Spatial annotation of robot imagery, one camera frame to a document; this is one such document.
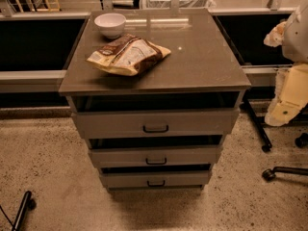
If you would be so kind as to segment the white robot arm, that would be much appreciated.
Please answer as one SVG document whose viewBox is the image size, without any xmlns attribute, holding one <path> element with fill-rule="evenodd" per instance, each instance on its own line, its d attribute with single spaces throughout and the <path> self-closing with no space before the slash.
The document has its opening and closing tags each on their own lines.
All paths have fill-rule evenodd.
<svg viewBox="0 0 308 231">
<path fill-rule="evenodd" d="M 275 96 L 265 116 L 267 125 L 282 126 L 308 104 L 308 0 L 266 35 L 264 45 L 282 46 L 282 55 L 294 63 L 277 71 Z"/>
</svg>

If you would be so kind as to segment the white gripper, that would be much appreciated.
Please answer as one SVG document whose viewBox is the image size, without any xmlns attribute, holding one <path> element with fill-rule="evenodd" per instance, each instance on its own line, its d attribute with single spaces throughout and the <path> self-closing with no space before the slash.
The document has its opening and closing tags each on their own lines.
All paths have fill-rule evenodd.
<svg viewBox="0 0 308 231">
<path fill-rule="evenodd" d="M 269 123 L 289 123 L 308 104 L 308 64 L 294 64 L 276 74 Z"/>
</svg>

